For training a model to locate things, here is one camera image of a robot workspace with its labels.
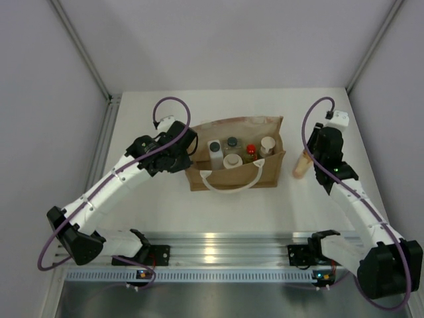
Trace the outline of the orange bottle pink cap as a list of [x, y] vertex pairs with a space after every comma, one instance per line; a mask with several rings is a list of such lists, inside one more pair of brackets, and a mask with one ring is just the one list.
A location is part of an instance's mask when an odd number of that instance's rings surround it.
[[302, 179], [312, 165], [312, 158], [310, 157], [306, 149], [303, 149], [293, 168], [292, 176], [296, 179]]

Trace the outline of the brown canvas tote bag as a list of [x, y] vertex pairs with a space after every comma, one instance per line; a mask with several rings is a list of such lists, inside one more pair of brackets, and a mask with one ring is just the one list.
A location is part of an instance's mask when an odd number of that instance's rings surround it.
[[[193, 166], [185, 171], [191, 191], [217, 191], [219, 193], [236, 193], [252, 187], [276, 187], [284, 150], [280, 128], [283, 122], [282, 116], [277, 117], [233, 117], [204, 123], [193, 127], [198, 134], [198, 148], [191, 161]], [[247, 144], [256, 146], [257, 155], [260, 149], [260, 141], [265, 136], [271, 136], [276, 141], [273, 155], [260, 158], [253, 163], [245, 164], [244, 154], [240, 156], [243, 165], [238, 168], [212, 170], [209, 161], [207, 142], [222, 140], [230, 136], [242, 138]]]

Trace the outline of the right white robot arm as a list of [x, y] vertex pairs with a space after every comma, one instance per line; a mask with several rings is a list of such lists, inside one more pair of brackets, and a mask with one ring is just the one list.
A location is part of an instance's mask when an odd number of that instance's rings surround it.
[[330, 259], [345, 267], [369, 300], [409, 297], [419, 289], [423, 249], [392, 228], [365, 193], [358, 174], [343, 160], [348, 114], [328, 111], [326, 120], [315, 124], [305, 150], [317, 182], [345, 213], [363, 247], [355, 247], [336, 230], [326, 230], [312, 236], [308, 255], [316, 263]]

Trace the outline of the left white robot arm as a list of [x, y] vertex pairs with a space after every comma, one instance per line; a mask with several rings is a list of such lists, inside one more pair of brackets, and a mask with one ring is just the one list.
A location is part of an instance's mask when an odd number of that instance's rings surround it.
[[78, 265], [86, 265], [99, 256], [117, 256], [134, 264], [145, 263], [150, 243], [138, 230], [100, 229], [101, 220], [128, 193], [156, 174], [171, 174], [191, 165], [189, 147], [197, 145], [198, 135], [182, 122], [168, 117], [156, 125], [156, 138], [136, 138], [118, 163], [79, 199], [60, 208], [51, 208], [46, 216], [55, 237]]

